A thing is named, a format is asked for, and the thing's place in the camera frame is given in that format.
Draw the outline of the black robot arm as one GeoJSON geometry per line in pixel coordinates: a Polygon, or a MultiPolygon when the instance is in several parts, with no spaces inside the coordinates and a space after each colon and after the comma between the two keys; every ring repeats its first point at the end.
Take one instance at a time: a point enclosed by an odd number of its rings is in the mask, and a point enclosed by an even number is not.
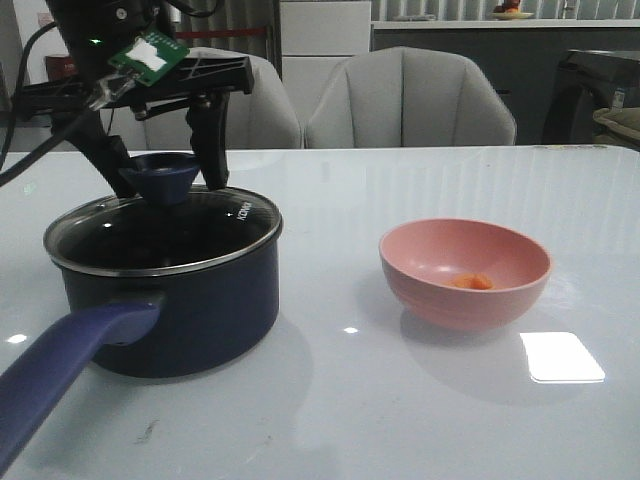
{"type": "Polygon", "coordinates": [[[194,168],[211,190],[226,187],[229,96],[253,89],[248,57],[198,58],[176,42],[168,1],[50,1],[47,6],[74,61],[75,76],[17,85],[15,117],[48,115],[49,139],[1,174],[7,184],[63,141],[76,147],[119,198],[142,194],[151,168],[107,134],[100,112],[126,107],[137,118],[186,109],[194,168]]]}

